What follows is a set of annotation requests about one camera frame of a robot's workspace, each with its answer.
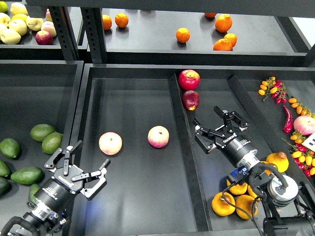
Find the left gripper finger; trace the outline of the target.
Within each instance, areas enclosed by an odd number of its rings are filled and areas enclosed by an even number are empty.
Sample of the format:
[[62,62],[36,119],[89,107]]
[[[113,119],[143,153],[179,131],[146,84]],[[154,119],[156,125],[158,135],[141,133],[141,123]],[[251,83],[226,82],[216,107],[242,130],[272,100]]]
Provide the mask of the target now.
[[[71,177],[71,181],[76,182],[82,182],[82,188],[80,188],[80,193],[83,194],[88,201],[91,201],[99,192],[100,190],[106,186],[107,180],[106,180],[106,173],[107,173],[107,167],[110,165],[110,159],[106,159],[105,162],[102,163],[102,165],[99,167],[97,171],[90,172],[90,173],[84,173],[81,172],[79,175]],[[92,182],[97,180],[97,183],[90,188],[85,188],[85,184],[88,182]]]
[[53,173],[57,171],[57,163],[63,158],[62,174],[68,176],[70,166],[72,165],[72,156],[83,146],[83,141],[79,140],[74,146],[68,146],[65,149],[59,147],[46,161],[44,167]]

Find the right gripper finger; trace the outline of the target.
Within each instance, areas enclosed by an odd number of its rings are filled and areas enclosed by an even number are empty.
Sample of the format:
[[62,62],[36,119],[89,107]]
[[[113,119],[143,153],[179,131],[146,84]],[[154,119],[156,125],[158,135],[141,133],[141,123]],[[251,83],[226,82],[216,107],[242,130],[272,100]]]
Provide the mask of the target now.
[[236,111],[229,112],[214,106],[214,112],[223,120],[223,125],[215,129],[214,137],[237,138],[242,136],[249,126],[249,122]]
[[192,119],[192,123],[195,126],[195,141],[201,148],[224,148],[222,141],[225,139],[225,135],[213,129],[205,128],[196,119]]

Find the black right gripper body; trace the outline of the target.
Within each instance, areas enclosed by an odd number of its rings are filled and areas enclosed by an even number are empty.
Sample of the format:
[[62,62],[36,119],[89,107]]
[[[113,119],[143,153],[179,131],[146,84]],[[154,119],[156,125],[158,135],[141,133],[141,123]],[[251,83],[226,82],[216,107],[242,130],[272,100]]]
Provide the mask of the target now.
[[218,149],[234,167],[253,167],[258,164],[257,149],[244,135],[237,138],[225,138],[222,143],[225,147],[202,147],[202,150],[210,154]]

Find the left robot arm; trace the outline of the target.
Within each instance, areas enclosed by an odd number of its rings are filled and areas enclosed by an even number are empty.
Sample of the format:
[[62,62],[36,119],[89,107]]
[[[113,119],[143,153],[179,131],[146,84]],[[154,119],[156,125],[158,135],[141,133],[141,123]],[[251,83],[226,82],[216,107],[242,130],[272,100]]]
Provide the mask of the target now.
[[93,172],[85,172],[72,163],[72,156],[82,145],[78,141],[52,154],[44,167],[53,175],[35,193],[34,208],[22,217],[13,216],[1,230],[2,236],[46,236],[58,232],[68,222],[66,209],[78,194],[90,201],[107,184],[110,159]]

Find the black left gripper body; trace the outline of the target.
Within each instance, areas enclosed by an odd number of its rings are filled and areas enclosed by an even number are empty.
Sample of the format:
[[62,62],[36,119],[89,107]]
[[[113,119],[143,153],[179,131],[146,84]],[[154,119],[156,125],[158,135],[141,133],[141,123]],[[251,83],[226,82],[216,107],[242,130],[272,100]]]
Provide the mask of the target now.
[[[71,177],[84,172],[79,167],[70,166],[68,176],[59,168],[54,175],[35,194],[38,203],[33,209],[35,216],[57,216],[64,212],[72,200],[80,193],[82,182],[72,182]],[[85,184],[85,188],[93,187],[97,180]]]

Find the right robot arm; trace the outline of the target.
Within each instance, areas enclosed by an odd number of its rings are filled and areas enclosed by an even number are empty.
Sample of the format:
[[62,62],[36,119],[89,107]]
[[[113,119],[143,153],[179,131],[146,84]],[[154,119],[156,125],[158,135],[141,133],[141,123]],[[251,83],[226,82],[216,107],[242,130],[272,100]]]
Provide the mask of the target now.
[[[261,236],[313,236],[315,234],[315,195],[303,182],[282,174],[275,166],[256,157],[257,149],[243,135],[249,124],[237,112],[214,107],[223,125],[208,129],[193,118],[194,138],[209,154],[218,149],[235,167],[227,178],[231,185],[221,197],[253,222]],[[225,192],[246,183],[256,194],[249,210],[229,201]]]

